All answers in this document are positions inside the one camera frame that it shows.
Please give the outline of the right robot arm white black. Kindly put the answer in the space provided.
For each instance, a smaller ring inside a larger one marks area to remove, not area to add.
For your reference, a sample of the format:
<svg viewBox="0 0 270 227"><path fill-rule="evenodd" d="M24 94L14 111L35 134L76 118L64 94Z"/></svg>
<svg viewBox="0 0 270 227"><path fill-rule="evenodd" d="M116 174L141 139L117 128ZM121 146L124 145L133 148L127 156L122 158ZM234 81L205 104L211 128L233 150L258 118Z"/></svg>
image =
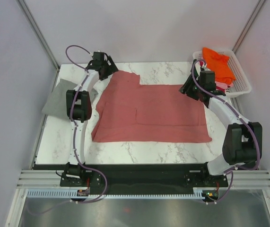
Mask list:
<svg viewBox="0 0 270 227"><path fill-rule="evenodd" d="M222 153L215 159L200 164L194 174L195 182L215 186L217 179L225 181L225 174L233 170L255 170L262 156L262 126L251 122L225 99L225 93L216 89L215 73L192 69L191 75L179 90L188 97L199 100L211 110L226 128Z"/></svg>

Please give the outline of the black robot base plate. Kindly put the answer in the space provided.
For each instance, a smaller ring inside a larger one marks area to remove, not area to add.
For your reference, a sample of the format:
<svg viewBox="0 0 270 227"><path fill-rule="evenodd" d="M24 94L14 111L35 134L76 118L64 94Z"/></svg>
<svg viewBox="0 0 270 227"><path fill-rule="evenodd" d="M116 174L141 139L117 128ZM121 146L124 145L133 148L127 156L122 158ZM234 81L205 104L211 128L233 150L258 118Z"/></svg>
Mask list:
<svg viewBox="0 0 270 227"><path fill-rule="evenodd" d="M195 182L194 174L200 171L200 164L99 164L87 165L91 169L88 188L93 194L189 194L194 188L228 187L227 178L215 180L215 186L204 186ZM66 164L35 165L34 170L63 171L60 186L79 186L63 181Z"/></svg>

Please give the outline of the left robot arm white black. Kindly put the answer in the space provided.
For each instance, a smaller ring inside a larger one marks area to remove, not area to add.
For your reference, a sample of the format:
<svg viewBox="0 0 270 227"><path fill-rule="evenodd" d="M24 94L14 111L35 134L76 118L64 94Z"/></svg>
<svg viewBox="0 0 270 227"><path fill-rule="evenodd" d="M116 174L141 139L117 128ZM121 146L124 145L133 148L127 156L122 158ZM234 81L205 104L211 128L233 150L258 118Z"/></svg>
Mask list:
<svg viewBox="0 0 270 227"><path fill-rule="evenodd" d="M88 120L92 116L92 104L90 92L98 81L107 79L118 71L111 56L104 52L93 52L90 54L92 60L86 67L75 63L68 54L67 58L71 63L84 70L81 82L66 92L67 116L72 126L72 153L69 160L75 159L76 164L67 163L62 175L63 181L70 181L77 186L89 186L89 176L86 171L91 169L83 167L85 164L84 141Z"/></svg>

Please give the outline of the salmon pink t shirt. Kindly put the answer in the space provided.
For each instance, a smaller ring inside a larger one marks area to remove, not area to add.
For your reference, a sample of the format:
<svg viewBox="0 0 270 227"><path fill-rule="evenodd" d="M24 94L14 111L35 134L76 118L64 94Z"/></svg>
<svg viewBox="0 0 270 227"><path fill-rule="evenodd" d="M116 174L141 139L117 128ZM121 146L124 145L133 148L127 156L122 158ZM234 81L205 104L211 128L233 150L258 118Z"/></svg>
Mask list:
<svg viewBox="0 0 270 227"><path fill-rule="evenodd" d="M204 105L179 85L141 85L140 76L118 71L96 105L93 142L208 143Z"/></svg>

